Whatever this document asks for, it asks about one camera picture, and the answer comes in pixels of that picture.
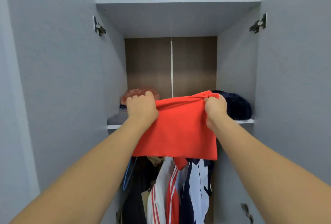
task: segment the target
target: person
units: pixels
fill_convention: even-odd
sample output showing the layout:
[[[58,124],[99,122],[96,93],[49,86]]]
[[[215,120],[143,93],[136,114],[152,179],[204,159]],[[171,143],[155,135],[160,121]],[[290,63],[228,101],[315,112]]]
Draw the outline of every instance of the person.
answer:
[[[73,164],[10,224],[99,223],[140,137],[157,119],[151,92],[127,99],[128,119]],[[226,113],[220,96],[205,99],[207,126],[234,165],[266,223],[331,223],[331,188],[263,145]]]

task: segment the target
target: person's left hand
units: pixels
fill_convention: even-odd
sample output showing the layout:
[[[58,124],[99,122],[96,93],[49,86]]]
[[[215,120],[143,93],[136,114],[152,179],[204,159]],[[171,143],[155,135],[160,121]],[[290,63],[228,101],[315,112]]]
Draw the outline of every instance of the person's left hand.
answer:
[[[129,118],[146,124],[147,127],[150,127],[159,116],[153,93],[150,91],[147,91],[145,95],[128,97],[126,107]]]

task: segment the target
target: red shirt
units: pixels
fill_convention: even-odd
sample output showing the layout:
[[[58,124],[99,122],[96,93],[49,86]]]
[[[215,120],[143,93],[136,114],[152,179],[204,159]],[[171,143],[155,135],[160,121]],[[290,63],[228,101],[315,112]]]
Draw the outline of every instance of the red shirt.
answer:
[[[187,97],[155,101],[158,119],[141,137],[132,156],[185,157],[217,160],[216,137],[206,125],[206,97],[201,92]]]

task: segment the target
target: person's left arm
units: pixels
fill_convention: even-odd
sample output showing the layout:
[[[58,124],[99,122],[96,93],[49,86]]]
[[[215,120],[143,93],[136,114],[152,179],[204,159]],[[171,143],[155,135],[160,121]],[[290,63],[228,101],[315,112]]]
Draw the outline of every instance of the person's left arm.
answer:
[[[151,92],[127,99],[128,119],[73,164],[10,224],[99,223],[109,207],[130,157],[159,112]]]

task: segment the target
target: door hinge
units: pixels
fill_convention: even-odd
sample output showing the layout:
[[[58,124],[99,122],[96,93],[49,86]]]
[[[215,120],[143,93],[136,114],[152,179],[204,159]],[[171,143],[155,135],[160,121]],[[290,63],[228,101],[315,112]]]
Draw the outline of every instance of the door hinge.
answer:
[[[253,224],[254,223],[254,218],[251,214],[249,214],[248,205],[246,203],[241,203],[240,205],[241,205],[241,209],[246,214],[246,217],[249,218],[250,224]]]
[[[105,28],[103,28],[98,22],[95,16],[93,16],[94,21],[94,31],[99,33],[99,36],[106,33]]]
[[[254,31],[254,33],[259,33],[260,31],[260,27],[262,27],[263,29],[265,29],[267,27],[267,13],[265,13],[260,20],[258,20],[253,26],[251,26],[249,28],[249,31]]]

